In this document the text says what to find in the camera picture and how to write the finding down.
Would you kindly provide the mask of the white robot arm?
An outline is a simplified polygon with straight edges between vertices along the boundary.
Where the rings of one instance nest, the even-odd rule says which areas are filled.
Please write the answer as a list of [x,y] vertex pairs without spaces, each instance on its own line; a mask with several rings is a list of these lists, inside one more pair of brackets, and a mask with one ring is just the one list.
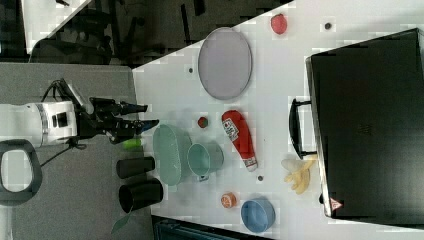
[[43,164],[36,150],[45,146],[65,144],[68,149],[84,149],[82,143],[96,135],[106,135],[112,144],[129,140],[159,124],[157,120],[126,120],[127,114],[145,112],[146,105],[113,99],[90,99],[88,105],[79,101],[38,102],[1,106],[1,159],[20,162],[29,160],[31,181],[18,191],[1,185],[1,204],[17,206],[34,197],[42,184]]

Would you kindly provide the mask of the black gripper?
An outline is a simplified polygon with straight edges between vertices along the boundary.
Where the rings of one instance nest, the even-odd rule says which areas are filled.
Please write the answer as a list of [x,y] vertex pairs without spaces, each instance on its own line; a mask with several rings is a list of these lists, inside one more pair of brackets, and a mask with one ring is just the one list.
[[146,112],[147,105],[117,103],[113,99],[90,97],[89,103],[76,106],[77,136],[80,140],[106,135],[112,144],[120,137],[132,138],[152,129],[158,120],[121,120],[119,115]]

